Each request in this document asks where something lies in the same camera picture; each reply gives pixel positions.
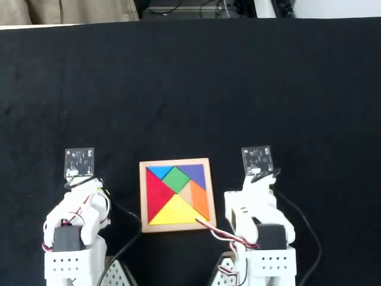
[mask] white plastic part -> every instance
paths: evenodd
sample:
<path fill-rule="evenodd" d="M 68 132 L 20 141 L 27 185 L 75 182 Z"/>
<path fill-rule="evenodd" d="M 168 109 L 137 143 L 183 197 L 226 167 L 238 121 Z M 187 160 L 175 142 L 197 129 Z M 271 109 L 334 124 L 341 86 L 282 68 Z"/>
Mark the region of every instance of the white plastic part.
<path fill-rule="evenodd" d="M 295 283 L 296 253 L 293 247 L 289 246 L 286 250 L 247 251 L 246 257 L 250 277 L 291 276 Z"/>
<path fill-rule="evenodd" d="M 276 18 L 271 0 L 254 0 L 258 18 Z"/>
<path fill-rule="evenodd" d="M 46 286 L 94 286 L 105 267 L 106 242 L 99 235 L 87 249 L 46 252 Z"/>
<path fill-rule="evenodd" d="M 290 244 L 295 240 L 295 230 L 285 215 L 276 208 L 276 197 L 273 195 L 270 185 L 276 178 L 268 176 L 257 182 L 251 183 L 252 176 L 247 176 L 243 183 L 242 191 L 225 192 L 225 217 L 233 227 L 232 210 L 235 211 L 237 235 L 252 239 L 258 237 L 256 226 L 247 217 L 256 217 L 261 223 L 276 223 L 283 225 L 286 231 L 286 240 Z"/>
<path fill-rule="evenodd" d="M 231 258 L 224 258 L 221 263 L 221 266 L 224 266 L 227 269 L 230 269 L 232 272 L 236 272 L 236 266 L 234 261 Z M 235 276 L 228 276 L 220 271 L 217 271 L 216 276 L 214 277 L 211 286 L 231 286 L 236 284 Z"/>
<path fill-rule="evenodd" d="M 72 184 L 77 184 L 84 179 L 86 177 L 75 178 Z M 65 193 L 64 199 L 46 216 L 43 231 L 44 243 L 47 247 L 52 247 L 54 230 L 61 226 L 61 219 L 70 220 L 73 225 L 83 226 L 81 230 L 83 243 L 85 245 L 93 243 L 99 230 L 111 223 L 109 219 L 106 219 L 107 211 L 110 210 L 110 202 L 107 202 L 105 197 L 98 195 L 99 192 L 104 194 L 102 187 L 102 182 L 94 178 L 73 188 L 71 192 Z"/>
<path fill-rule="evenodd" d="M 103 278 L 102 286 L 131 286 L 123 268 L 118 260 L 116 260 L 107 270 L 107 274 Z"/>

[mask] wire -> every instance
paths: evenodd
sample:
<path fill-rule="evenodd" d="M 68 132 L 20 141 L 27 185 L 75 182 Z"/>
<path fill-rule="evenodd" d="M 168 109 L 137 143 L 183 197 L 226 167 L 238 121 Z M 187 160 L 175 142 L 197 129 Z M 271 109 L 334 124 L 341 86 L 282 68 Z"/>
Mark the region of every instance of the wire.
<path fill-rule="evenodd" d="M 52 247 L 48 247 L 48 246 L 46 246 L 46 244 L 45 244 L 44 242 L 41 244 L 41 247 L 42 247 L 42 249 L 43 249 L 45 252 L 52 252 L 52 250 L 53 250 Z"/>
<path fill-rule="evenodd" d="M 315 262 L 311 265 L 311 267 L 309 268 L 309 270 L 304 274 L 303 278 L 301 279 L 301 282 L 299 283 L 299 286 L 304 286 L 306 280 L 311 276 L 312 272 L 314 272 L 314 270 L 316 269 L 317 265 L 319 264 L 320 262 L 320 259 L 321 259 L 321 252 L 322 252 L 322 247 L 321 247 L 321 244 L 320 244 L 320 241 L 319 241 L 319 238 L 317 237 L 314 229 L 312 228 L 312 226 L 310 225 L 310 223 L 308 222 L 307 218 L 305 217 L 305 215 L 303 214 L 302 210 L 295 204 L 293 203 L 291 200 L 289 200 L 285 195 L 283 195 L 281 192 L 279 191 L 276 191 L 279 196 L 284 199 L 290 206 L 292 206 L 295 210 L 297 210 L 299 212 L 299 214 L 302 216 L 305 224 L 307 225 L 307 228 L 310 230 L 312 236 L 314 237 L 315 239 L 315 242 L 317 244 L 317 247 L 318 247 L 318 255 L 315 259 Z"/>
<path fill-rule="evenodd" d="M 274 169 L 272 171 L 260 173 L 260 174 L 255 175 L 253 177 L 253 179 L 251 180 L 251 183 L 258 182 L 260 179 L 263 179 L 264 177 L 267 177 L 267 176 L 270 176 L 270 175 L 274 175 L 274 177 L 276 177 L 277 175 L 279 175 L 279 173 L 280 173 L 280 169 Z"/>
<path fill-rule="evenodd" d="M 71 185 L 71 183 L 74 181 L 74 179 L 78 178 L 78 177 L 81 177 L 81 176 L 73 176 L 67 183 L 65 183 L 64 188 L 65 189 L 74 189 L 75 187 L 81 186 L 82 184 L 87 183 L 87 182 L 91 181 L 94 178 L 94 176 L 91 176 L 91 177 L 89 177 L 89 178 L 87 178 L 87 179 L 85 179 L 83 181 L 80 181 L 80 182 L 78 182 L 78 183 L 76 183 L 74 185 Z"/>
<path fill-rule="evenodd" d="M 122 248 L 121 250 L 119 250 L 117 252 L 117 254 L 115 254 L 113 256 L 113 258 L 111 258 L 108 266 L 103 270 L 101 276 L 99 277 L 99 280 L 98 280 L 98 283 L 96 284 L 96 286 L 101 286 L 102 284 L 102 281 L 103 279 L 105 278 L 106 274 L 107 274 L 107 271 L 109 270 L 109 268 L 111 267 L 111 265 L 113 265 L 113 263 L 139 238 L 139 236 L 141 235 L 142 233 L 142 222 L 141 220 L 139 219 L 139 217 L 130 212 L 129 210 L 126 210 L 124 207 L 122 207 L 119 203 L 117 203 L 116 201 L 114 201 L 114 199 L 111 197 L 111 194 L 105 189 L 105 193 L 108 194 L 108 198 L 110 199 L 110 202 L 113 203 L 113 205 L 115 205 L 118 209 L 120 209 L 123 213 L 125 213 L 126 215 L 129 215 L 129 216 L 132 216 L 134 219 L 136 219 L 136 221 L 138 222 L 138 225 L 139 225 L 139 229 L 138 229 L 138 233 L 135 234 L 133 236 L 133 238 L 131 240 L 129 240 Z"/>
<path fill-rule="evenodd" d="M 215 237 L 215 238 L 217 238 L 218 240 L 222 240 L 222 241 L 230 241 L 230 242 L 232 242 L 232 241 L 234 241 L 234 240 L 232 240 L 232 239 L 230 239 L 230 238 L 222 238 L 222 237 L 219 237 L 214 231 L 212 231 L 212 230 L 210 230 L 210 232 L 212 233 L 212 235 Z"/>
<path fill-rule="evenodd" d="M 249 248 L 257 248 L 257 245 L 256 245 L 256 244 L 250 244 L 250 243 L 247 242 L 247 240 L 244 239 L 244 238 L 237 237 L 237 236 L 235 236 L 235 235 L 233 235 L 233 234 L 230 234 L 230 233 L 228 233 L 228 232 L 226 232 L 226 231 L 222 231 L 221 229 L 215 228 L 214 226 L 210 225 L 209 223 L 207 223 L 207 222 L 203 222 L 203 221 L 202 221 L 200 218 L 198 218 L 198 217 L 196 217 L 195 219 L 196 219 L 196 221 L 197 221 L 198 223 L 200 223 L 201 225 L 203 225 L 204 227 L 210 229 L 210 230 L 213 231 L 213 232 L 216 232 L 216 233 L 218 233 L 218 234 L 220 234 L 220 235 L 223 235 L 223 236 L 225 236 L 226 238 L 230 238 L 231 240 L 237 241 L 238 243 L 241 243 L 241 244 L 243 244 L 243 245 L 246 246 L 246 247 L 249 247 Z"/>
<path fill-rule="evenodd" d="M 85 220 L 83 219 L 83 217 L 75 212 L 68 212 L 68 213 L 72 213 L 75 217 L 79 217 L 82 222 L 83 222 L 83 225 L 85 225 Z"/>
<path fill-rule="evenodd" d="M 172 13 L 174 10 L 177 10 L 181 5 L 183 5 L 183 2 L 184 2 L 184 0 L 180 0 L 179 3 L 177 3 L 177 5 L 174 8 L 172 8 L 171 10 L 165 11 L 165 12 L 156 12 L 156 11 L 153 11 L 149 8 L 147 10 L 149 12 L 155 14 L 155 15 L 166 15 L 166 14 Z"/>
<path fill-rule="evenodd" d="M 245 272 L 245 278 L 243 279 L 243 281 L 238 284 L 238 285 L 233 285 L 233 286 L 242 286 L 245 282 L 246 282 L 246 279 L 248 278 L 248 259 L 246 258 L 246 272 Z"/>
<path fill-rule="evenodd" d="M 202 16 L 202 9 L 203 9 L 203 7 L 204 7 L 205 5 L 207 5 L 207 4 L 209 4 L 210 2 L 213 2 L 213 1 L 215 1 L 215 0 L 208 0 L 208 1 L 206 1 L 206 2 L 204 2 L 204 3 L 201 4 L 201 6 L 200 6 L 200 10 L 199 10 L 200 18 L 201 18 L 201 19 L 204 18 L 204 17 Z"/>
<path fill-rule="evenodd" d="M 107 195 L 104 192 L 98 190 L 97 194 L 100 195 L 101 197 L 103 197 L 106 200 L 106 202 L 107 202 L 106 216 L 100 222 L 100 223 L 103 223 L 108 218 L 108 215 L 110 213 L 110 208 L 111 208 L 110 205 L 111 205 L 111 203 L 110 203 L 110 199 L 107 197 Z"/>
<path fill-rule="evenodd" d="M 224 1 L 224 7 L 225 7 L 227 18 L 230 18 L 230 13 L 229 13 L 229 9 L 227 9 L 226 0 L 223 0 L 223 1 Z"/>

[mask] blue triangle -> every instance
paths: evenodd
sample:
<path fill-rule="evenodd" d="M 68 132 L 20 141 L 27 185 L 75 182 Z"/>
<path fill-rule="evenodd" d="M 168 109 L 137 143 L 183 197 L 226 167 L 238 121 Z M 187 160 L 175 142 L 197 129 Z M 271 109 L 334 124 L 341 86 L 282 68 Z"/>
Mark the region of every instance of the blue triangle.
<path fill-rule="evenodd" d="M 173 166 L 151 166 L 147 167 L 156 177 L 162 179 L 171 171 Z"/>

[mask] white wall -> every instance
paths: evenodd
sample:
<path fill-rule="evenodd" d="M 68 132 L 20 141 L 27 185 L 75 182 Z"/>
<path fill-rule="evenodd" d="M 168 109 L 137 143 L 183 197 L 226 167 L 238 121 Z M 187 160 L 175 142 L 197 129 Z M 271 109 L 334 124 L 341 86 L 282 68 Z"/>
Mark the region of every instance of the white wall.
<path fill-rule="evenodd" d="M 297 18 L 381 17 L 381 0 L 296 0 Z"/>

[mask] perforated metal bracket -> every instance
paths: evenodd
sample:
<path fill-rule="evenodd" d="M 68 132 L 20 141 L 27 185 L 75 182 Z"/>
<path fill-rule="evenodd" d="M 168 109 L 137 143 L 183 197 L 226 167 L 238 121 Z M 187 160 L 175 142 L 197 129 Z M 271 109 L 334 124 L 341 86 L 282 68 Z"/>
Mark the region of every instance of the perforated metal bracket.
<path fill-rule="evenodd" d="M 107 270 L 105 278 L 103 278 L 102 286 L 133 286 L 125 274 L 121 264 L 116 260 Z"/>
<path fill-rule="evenodd" d="M 234 261 L 231 258 L 223 258 L 221 266 L 231 270 L 232 272 L 236 272 Z M 231 286 L 236 284 L 235 276 L 228 276 L 220 271 L 217 271 L 216 276 L 214 277 L 211 286 Z"/>
<path fill-rule="evenodd" d="M 94 148 L 72 148 L 65 150 L 64 177 L 93 176 Z"/>
<path fill-rule="evenodd" d="M 245 175 L 256 175 L 274 169 L 270 146 L 242 148 Z"/>

